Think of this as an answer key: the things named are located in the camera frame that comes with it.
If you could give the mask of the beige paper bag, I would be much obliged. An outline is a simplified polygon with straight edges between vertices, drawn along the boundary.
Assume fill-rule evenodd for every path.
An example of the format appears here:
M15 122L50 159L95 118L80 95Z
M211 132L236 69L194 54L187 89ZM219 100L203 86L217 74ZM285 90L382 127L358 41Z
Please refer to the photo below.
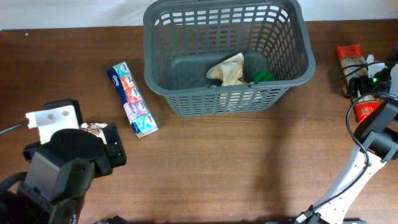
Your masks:
M244 55L238 53L210 68L206 77L221 81L221 86L247 85L248 83L244 81L243 68ZM229 98L227 93L220 94L220 104L227 106L227 111L236 109L238 104L248 106L250 103L258 103L261 100L262 94L254 91L244 93L243 96L234 92Z

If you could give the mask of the red spaghetti packet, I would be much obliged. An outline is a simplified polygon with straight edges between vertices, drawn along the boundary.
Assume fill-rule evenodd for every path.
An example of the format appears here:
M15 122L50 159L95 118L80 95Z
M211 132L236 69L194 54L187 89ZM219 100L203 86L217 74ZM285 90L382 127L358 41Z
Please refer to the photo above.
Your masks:
M338 80L342 84L343 96L348 89L348 82L353 77L359 77L361 75L367 75L368 71L366 68L360 68L359 66L365 64L366 61L363 57L363 51L359 44L347 45L347 46L337 46L336 53L340 61L341 70L338 74ZM359 102L354 106L353 111L355 113L356 122L362 122L366 117L368 117L378 106L380 105L379 100L375 97L368 95L359 100Z

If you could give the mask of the green lidded jar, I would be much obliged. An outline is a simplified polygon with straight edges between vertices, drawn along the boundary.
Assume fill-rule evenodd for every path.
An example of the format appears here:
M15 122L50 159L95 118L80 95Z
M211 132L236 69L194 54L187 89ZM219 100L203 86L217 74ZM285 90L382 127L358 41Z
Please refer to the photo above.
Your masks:
M259 82L273 82L273 81L276 81L274 74L267 70L262 70L260 72L257 72L253 80L255 84L258 84Z

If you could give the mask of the grey plastic basket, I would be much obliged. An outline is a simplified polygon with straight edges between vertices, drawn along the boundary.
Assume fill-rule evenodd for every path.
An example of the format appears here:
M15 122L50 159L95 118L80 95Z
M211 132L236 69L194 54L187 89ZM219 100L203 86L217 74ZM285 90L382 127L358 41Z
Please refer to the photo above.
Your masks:
M144 78L182 116L264 110L313 77L315 58L296 0L156 1L145 11ZM247 85L221 86L207 71L244 55ZM276 81L253 82L262 70ZM227 111L220 94L254 91L258 103Z

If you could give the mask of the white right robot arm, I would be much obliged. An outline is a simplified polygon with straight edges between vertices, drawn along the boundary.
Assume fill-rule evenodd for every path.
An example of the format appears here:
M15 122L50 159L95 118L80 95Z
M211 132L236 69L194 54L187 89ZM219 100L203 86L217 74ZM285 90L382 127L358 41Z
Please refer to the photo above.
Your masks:
M293 223L343 223L346 213L371 177L386 163L397 159L397 132L387 126L397 121L397 65L390 71L388 92L374 92L372 96L385 101L362 121L355 131L346 127L355 142L347 165L326 194L292 220Z

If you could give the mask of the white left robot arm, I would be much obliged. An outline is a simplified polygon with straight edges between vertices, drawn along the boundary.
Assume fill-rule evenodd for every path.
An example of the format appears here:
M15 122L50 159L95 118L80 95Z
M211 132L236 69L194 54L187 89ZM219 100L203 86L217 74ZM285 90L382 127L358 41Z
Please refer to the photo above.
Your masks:
M22 152L29 170L1 182L1 223L78 223L92 180L126 164L118 129L84 123L73 99L25 116L40 140Z

